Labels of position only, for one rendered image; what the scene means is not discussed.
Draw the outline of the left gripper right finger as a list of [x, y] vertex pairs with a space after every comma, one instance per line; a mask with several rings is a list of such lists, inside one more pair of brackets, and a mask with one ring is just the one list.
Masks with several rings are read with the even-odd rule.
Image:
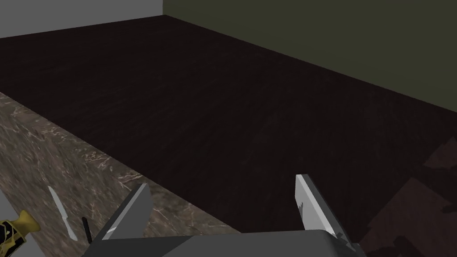
[[324, 230], [342, 242], [351, 244], [308, 174], [297, 174], [295, 177], [295, 201], [305, 230]]

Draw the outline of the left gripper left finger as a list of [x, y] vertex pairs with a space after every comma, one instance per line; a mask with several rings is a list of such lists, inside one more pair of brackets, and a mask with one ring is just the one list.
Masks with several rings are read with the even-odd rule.
[[140, 238], [153, 209], [150, 187], [136, 185], [101, 230], [102, 240]]

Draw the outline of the thin black stick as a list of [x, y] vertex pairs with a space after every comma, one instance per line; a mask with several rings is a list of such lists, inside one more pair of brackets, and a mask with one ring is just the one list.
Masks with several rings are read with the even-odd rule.
[[82, 217], [81, 220], [82, 220], [82, 224], [83, 224], [83, 228], [84, 228], [86, 239], [87, 239], [88, 243], [91, 244], [92, 243], [92, 235], [91, 235], [91, 231], [90, 231], [88, 220], [85, 217]]

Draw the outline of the silver knife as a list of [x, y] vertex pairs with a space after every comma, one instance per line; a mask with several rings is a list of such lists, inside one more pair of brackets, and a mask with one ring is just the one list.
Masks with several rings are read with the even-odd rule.
[[52, 198], [54, 200], [54, 203], [55, 203], [55, 205], [56, 205], [56, 207], [57, 207], [57, 209], [58, 209], [58, 211], [59, 211], [59, 213], [60, 213], [60, 215], [62, 217], [62, 220], [63, 220], [63, 222], [64, 222], [64, 224], [66, 226], [68, 236], [72, 240], [78, 241], [78, 238], [77, 238], [76, 234], [74, 233], [71, 225], [68, 222], [68, 214], [67, 214], [67, 212], [66, 212], [66, 210], [65, 210], [65, 208], [63, 206], [63, 203], [61, 202], [59, 196], [57, 195], [57, 193], [55, 192], [55, 190], [52, 187], [47, 186], [47, 188], [49, 189], [49, 191], [51, 193], [51, 196], [52, 196]]

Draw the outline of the black and gold bottle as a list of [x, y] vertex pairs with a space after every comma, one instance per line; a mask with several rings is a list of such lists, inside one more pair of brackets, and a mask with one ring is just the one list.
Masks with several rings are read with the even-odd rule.
[[23, 244], [26, 236], [41, 230], [39, 223], [26, 210], [16, 220], [0, 220], [0, 257], [11, 257]]

